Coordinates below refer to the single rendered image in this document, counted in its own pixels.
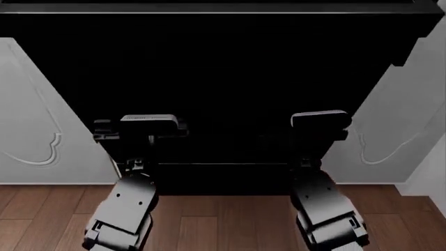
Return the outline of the white moulded cabinet panel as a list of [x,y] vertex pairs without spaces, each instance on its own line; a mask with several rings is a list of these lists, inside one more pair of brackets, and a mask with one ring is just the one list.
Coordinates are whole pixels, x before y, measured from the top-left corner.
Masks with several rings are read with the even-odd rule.
[[0,185],[111,185],[101,145],[12,38],[0,38]]
[[337,183],[403,183],[444,133],[446,20],[390,67],[360,106],[323,169]]

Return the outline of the black cabinet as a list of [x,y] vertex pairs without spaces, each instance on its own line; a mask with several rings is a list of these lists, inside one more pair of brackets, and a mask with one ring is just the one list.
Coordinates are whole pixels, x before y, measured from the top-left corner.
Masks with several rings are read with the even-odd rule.
[[444,13],[0,12],[12,38],[89,129],[173,114],[162,162],[284,162],[298,112],[354,114]]

